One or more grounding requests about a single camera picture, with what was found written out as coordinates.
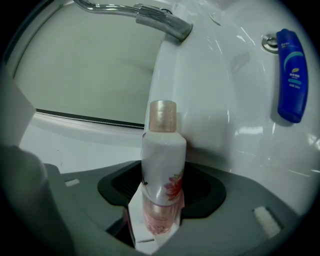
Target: faucet spout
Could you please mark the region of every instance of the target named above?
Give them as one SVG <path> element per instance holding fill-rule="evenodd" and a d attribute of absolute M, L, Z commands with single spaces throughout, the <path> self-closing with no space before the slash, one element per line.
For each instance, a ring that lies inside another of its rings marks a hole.
<path fill-rule="evenodd" d="M 94 14 L 121 15 L 135 18 L 135 22 L 163 31 L 183 42 L 190 34 L 193 25 L 171 13 L 144 4 L 134 7 L 119 4 L 98 4 L 88 0 L 73 0 L 81 9 Z"/>

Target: sink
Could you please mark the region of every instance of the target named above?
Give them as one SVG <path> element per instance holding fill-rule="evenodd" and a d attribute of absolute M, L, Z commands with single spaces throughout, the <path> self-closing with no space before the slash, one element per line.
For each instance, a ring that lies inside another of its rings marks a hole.
<path fill-rule="evenodd" d="M 253 179 L 306 213 L 320 184 L 320 64 L 303 27 L 275 0 L 175 1 L 173 14 L 193 30 L 183 43 L 165 36 L 148 103 L 177 103 L 188 161 Z M 308 66 L 298 124 L 277 113 L 279 56 L 261 43 L 283 28 L 296 32 Z"/>

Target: flower print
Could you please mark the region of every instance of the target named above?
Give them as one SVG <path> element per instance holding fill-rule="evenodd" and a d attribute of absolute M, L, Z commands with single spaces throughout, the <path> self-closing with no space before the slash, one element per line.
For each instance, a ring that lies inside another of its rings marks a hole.
<path fill-rule="evenodd" d="M 165 194 L 167 195 L 169 201 L 173 201 L 180 193 L 183 174 L 184 171 L 182 170 L 178 175 L 175 174 L 173 177 L 170 177 L 169 183 L 164 184 L 164 188 L 166 188 Z"/>

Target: blue bottle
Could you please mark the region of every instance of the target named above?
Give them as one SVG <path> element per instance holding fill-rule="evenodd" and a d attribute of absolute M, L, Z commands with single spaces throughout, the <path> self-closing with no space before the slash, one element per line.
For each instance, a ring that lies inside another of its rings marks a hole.
<path fill-rule="evenodd" d="M 295 32 L 276 33 L 280 63 L 278 113 L 292 123 L 300 123 L 308 97 L 307 62 Z"/>

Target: sink drain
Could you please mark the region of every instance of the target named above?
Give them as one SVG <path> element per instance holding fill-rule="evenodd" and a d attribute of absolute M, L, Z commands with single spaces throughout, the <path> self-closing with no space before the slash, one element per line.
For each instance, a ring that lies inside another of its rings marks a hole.
<path fill-rule="evenodd" d="M 268 52 L 270 52 L 272 54 L 277 54 L 278 53 L 278 43 L 277 43 L 276 34 L 275 33 L 264 34 L 262 36 L 262 46 Z"/>

